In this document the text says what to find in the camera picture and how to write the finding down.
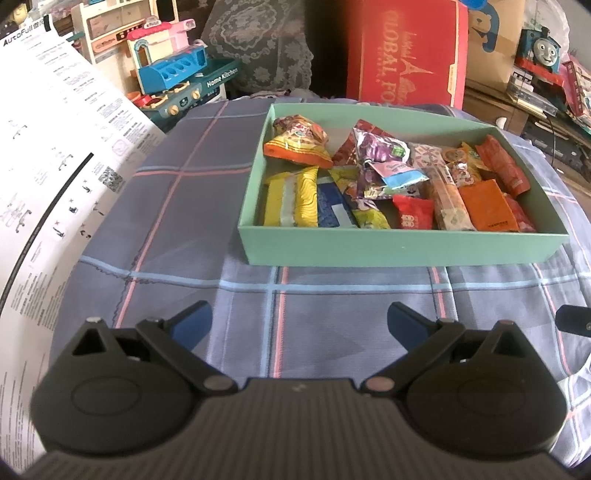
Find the yellow snack package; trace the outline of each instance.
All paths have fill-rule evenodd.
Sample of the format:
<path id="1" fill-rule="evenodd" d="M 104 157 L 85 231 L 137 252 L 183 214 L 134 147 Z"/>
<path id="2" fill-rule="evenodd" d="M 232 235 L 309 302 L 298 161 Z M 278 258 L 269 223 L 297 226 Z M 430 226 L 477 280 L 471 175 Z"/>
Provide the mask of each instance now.
<path id="1" fill-rule="evenodd" d="M 480 158 L 480 155 L 478 154 L 478 152 L 476 152 L 476 150 L 474 150 L 466 142 L 462 142 L 461 150 L 463 150 L 464 152 L 466 152 L 468 154 L 468 156 L 470 157 L 471 163 L 476 168 L 479 168 L 480 170 L 484 170 L 484 171 L 492 171 L 490 168 L 488 168 L 486 165 L 484 165 L 484 162 Z"/>
<path id="2" fill-rule="evenodd" d="M 318 227 L 318 167 L 269 177 L 264 226 Z"/>
<path id="3" fill-rule="evenodd" d="M 334 167 L 329 170 L 329 173 L 343 194 L 360 228 L 380 230 L 391 228 L 385 215 L 379 211 L 373 200 L 356 198 L 357 178 L 359 178 L 357 166 Z"/>

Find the black electronic device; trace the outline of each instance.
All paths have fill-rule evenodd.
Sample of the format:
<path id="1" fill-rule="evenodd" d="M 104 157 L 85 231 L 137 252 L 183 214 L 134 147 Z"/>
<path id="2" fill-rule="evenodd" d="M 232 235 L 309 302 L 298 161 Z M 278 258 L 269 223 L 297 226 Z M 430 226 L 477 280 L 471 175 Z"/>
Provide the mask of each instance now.
<path id="1" fill-rule="evenodd" d="M 557 314 L 573 333 L 588 320 L 586 309 Z M 548 454 L 566 401 L 514 322 L 466 330 L 400 303 L 387 321 L 408 353 L 359 388 L 254 378 L 240 389 L 190 351 L 211 327 L 204 301 L 132 329 L 87 319 L 35 391 L 48 453 L 25 477 L 573 478 Z"/>

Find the pink stripe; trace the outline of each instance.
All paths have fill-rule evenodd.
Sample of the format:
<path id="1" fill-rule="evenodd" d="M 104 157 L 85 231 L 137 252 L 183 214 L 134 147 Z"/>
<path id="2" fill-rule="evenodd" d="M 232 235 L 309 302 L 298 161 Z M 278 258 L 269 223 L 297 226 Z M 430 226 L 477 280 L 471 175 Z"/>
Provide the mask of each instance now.
<path id="1" fill-rule="evenodd" d="M 435 280 L 435 284 L 439 285 L 439 273 L 437 273 L 437 269 L 435 267 L 431 267 L 431 270 L 433 272 L 433 279 Z M 446 313 L 445 313 L 445 304 L 443 303 L 443 292 L 442 291 L 438 291 L 437 292 L 437 301 L 439 302 L 439 318 L 446 318 Z"/>
<path id="2" fill-rule="evenodd" d="M 564 199 L 564 200 L 566 200 L 566 201 L 568 201 L 570 203 L 578 203 L 578 201 L 576 199 L 567 197 L 565 195 L 561 195 L 560 193 L 546 192 L 546 195 L 549 196 L 549 197 L 556 197 L 556 198 L 559 198 L 559 199 Z"/>
<path id="3" fill-rule="evenodd" d="M 205 140 L 205 137 L 210 132 L 210 130 L 213 128 L 213 126 L 216 124 L 217 119 L 220 118 L 222 112 L 225 110 L 227 105 L 228 105 L 228 102 L 225 102 L 222 105 L 222 107 L 218 110 L 216 116 L 213 118 L 212 122 L 206 128 L 205 132 L 203 133 L 203 135 L 201 136 L 201 138 L 199 139 L 199 141 L 197 142 L 197 144 L 193 148 L 193 151 L 191 152 L 191 154 L 187 158 L 187 161 L 183 164 L 181 169 L 185 168 L 189 164 L 189 162 L 191 162 L 191 159 L 195 155 L 197 149 L 201 146 L 201 144 Z M 174 191 L 177 189 L 178 184 L 181 181 L 181 178 L 182 178 L 181 175 L 177 175 L 177 178 L 175 179 L 173 185 L 170 187 L 170 190 L 168 191 L 168 195 L 166 196 L 166 199 L 164 200 L 163 205 L 160 207 L 160 212 L 158 213 L 158 218 L 156 218 L 156 222 L 152 226 L 152 230 L 150 231 L 150 234 L 148 235 L 148 239 L 146 240 L 146 243 L 144 244 L 142 252 L 138 258 L 138 262 L 134 268 L 134 272 L 139 272 L 139 269 L 142 267 L 145 257 L 148 254 L 148 250 L 150 249 L 150 245 L 152 245 L 152 241 L 154 240 L 154 237 L 156 236 L 156 232 L 158 231 L 158 228 L 160 227 L 160 223 L 162 222 L 162 218 L 164 217 L 164 214 L 166 212 L 166 208 L 168 207 L 168 204 L 170 203 L 170 199 L 173 197 Z M 120 328 L 121 324 L 123 323 L 123 319 L 125 318 L 125 313 L 127 312 L 127 308 L 129 307 L 129 303 L 131 302 L 131 297 L 134 294 L 135 285 L 136 285 L 136 279 L 133 278 L 131 280 L 131 285 L 129 286 L 129 290 L 127 291 L 127 295 L 125 296 L 125 300 L 123 302 L 123 305 L 121 306 L 121 311 L 119 312 L 119 316 L 117 317 L 117 322 L 115 323 L 116 328 Z"/>
<path id="4" fill-rule="evenodd" d="M 538 275 L 540 276 L 540 278 L 544 278 L 544 275 L 542 274 L 542 270 L 541 268 L 538 266 L 538 264 L 533 264 L 534 268 L 537 270 Z M 544 290 L 544 293 L 546 295 L 546 298 L 548 299 L 548 304 L 550 305 L 550 309 L 552 310 L 552 316 L 556 316 L 556 306 L 554 305 L 554 302 L 552 301 L 552 297 L 550 296 L 550 291 L 547 287 L 547 285 L 542 285 L 542 288 Z M 562 364 L 564 366 L 564 370 L 566 371 L 568 376 L 572 376 L 573 373 L 571 372 L 569 365 L 566 361 L 566 353 L 564 350 L 564 340 L 562 338 L 562 332 L 560 330 L 556 330 L 558 332 L 558 347 L 560 350 L 560 356 L 562 359 Z M 570 398 L 574 398 L 574 390 L 573 390 L 573 384 L 567 380 L 567 384 L 569 386 L 569 397 Z M 577 419 L 576 416 L 573 417 L 573 422 L 574 422 L 574 429 L 577 433 L 577 441 L 579 444 L 581 444 L 582 442 L 582 438 L 583 436 L 581 435 L 581 429 L 579 426 L 579 421 Z"/>
<path id="5" fill-rule="evenodd" d="M 234 170 L 209 170 L 209 171 L 172 171 L 172 170 L 153 170 L 140 171 L 134 174 L 134 177 L 149 177 L 150 175 L 178 175 L 179 177 L 207 177 L 209 175 L 234 175 L 237 173 L 246 173 L 250 167 L 236 168 Z"/>
<path id="6" fill-rule="evenodd" d="M 585 250 L 583 249 L 581 242 L 579 242 L 579 238 L 577 237 L 577 233 L 574 230 L 573 227 L 573 222 L 570 220 L 570 216 L 569 213 L 566 211 L 566 208 L 563 207 L 563 205 L 560 203 L 560 199 L 558 198 L 556 200 L 558 202 L 558 204 L 561 206 L 562 211 L 564 212 L 564 215 L 566 216 L 566 219 L 569 221 L 569 225 L 570 225 L 570 231 L 573 234 L 574 237 L 574 241 L 577 242 L 577 245 L 579 246 L 581 253 L 583 254 L 583 258 L 585 259 L 585 263 L 587 264 L 587 268 L 589 270 L 591 270 L 591 266 L 589 265 L 589 260 L 587 259 L 587 255 L 585 255 Z M 558 330 L 558 338 L 560 340 L 560 345 L 562 346 L 563 350 L 564 350 L 564 346 L 563 346 L 563 340 L 562 340 L 562 332 Z M 565 367 L 566 367 L 566 371 L 569 375 L 572 375 L 572 373 L 570 372 L 570 369 L 568 368 L 568 365 L 566 365 L 566 359 L 564 359 L 565 362 Z M 569 391 L 570 391 L 570 397 L 574 399 L 574 391 L 573 391 L 573 386 L 571 384 L 571 382 L 567 382 L 569 384 Z M 581 429 L 579 426 L 579 419 L 577 418 L 577 416 L 573 417 L 573 421 L 574 421 L 574 428 L 577 432 L 577 439 L 579 441 L 579 444 L 582 443 L 582 439 L 583 436 L 581 435 Z"/>
<path id="7" fill-rule="evenodd" d="M 281 285 L 287 284 L 289 267 L 283 267 Z M 275 364 L 273 366 L 273 378 L 281 378 L 283 362 L 283 328 L 285 325 L 285 292 L 279 292 L 279 308 L 277 314 L 277 334 L 275 336 Z"/>
<path id="8" fill-rule="evenodd" d="M 582 402 L 580 405 L 577 405 L 575 408 L 573 408 L 568 415 L 566 416 L 567 420 L 572 419 L 577 413 L 579 413 L 580 410 L 586 408 L 589 404 L 591 403 L 591 398 L 588 398 L 587 400 L 585 400 L 584 402 Z"/>

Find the instruction manual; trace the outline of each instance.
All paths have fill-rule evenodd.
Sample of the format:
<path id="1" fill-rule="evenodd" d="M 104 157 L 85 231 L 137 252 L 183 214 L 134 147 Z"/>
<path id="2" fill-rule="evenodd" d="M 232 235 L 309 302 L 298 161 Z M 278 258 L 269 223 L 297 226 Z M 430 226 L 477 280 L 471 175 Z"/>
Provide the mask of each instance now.
<path id="1" fill-rule="evenodd" d="M 164 134 L 49 17 L 0 40 L 0 68 L 14 92 L 0 116 L 0 456 L 21 472 L 43 453 L 29 406 L 68 277 Z"/>

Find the lace fabric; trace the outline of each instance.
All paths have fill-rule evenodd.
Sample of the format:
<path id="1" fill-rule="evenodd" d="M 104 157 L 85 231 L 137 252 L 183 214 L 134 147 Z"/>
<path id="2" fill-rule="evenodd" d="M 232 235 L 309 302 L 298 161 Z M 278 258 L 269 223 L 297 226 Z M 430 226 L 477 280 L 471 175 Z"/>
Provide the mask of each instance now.
<path id="1" fill-rule="evenodd" d="M 211 56 L 242 62 L 235 80 L 241 91 L 310 87 L 302 0 L 217 0 L 202 38 Z"/>

